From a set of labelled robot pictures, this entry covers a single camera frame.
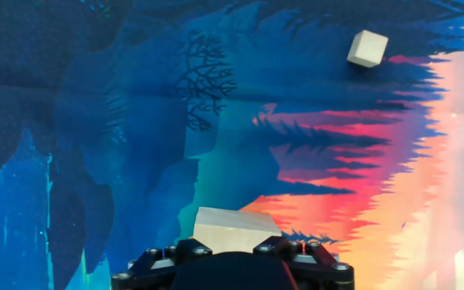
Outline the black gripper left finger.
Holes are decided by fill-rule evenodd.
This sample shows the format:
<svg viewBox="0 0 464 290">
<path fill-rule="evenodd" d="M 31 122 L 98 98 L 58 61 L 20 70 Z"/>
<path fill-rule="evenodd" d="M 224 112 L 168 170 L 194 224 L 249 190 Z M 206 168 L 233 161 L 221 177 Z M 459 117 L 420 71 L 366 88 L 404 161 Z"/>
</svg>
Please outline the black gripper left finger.
<svg viewBox="0 0 464 290">
<path fill-rule="evenodd" d="M 128 269 L 111 276 L 111 290 L 169 289 L 183 265 L 211 256 L 213 251 L 196 239 L 180 240 L 176 245 L 148 248 Z"/>
</svg>

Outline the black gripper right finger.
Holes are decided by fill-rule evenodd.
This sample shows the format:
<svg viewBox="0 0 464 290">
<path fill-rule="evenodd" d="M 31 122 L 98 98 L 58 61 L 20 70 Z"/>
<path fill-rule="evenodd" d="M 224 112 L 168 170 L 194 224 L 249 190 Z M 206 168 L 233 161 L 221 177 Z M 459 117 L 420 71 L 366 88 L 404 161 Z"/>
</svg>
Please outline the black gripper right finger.
<svg viewBox="0 0 464 290">
<path fill-rule="evenodd" d="M 319 242 L 271 236 L 254 247 L 254 254 L 281 262 L 283 273 L 275 276 L 288 278 L 295 283 L 295 289 L 355 290 L 354 268 L 336 260 Z"/>
</svg>

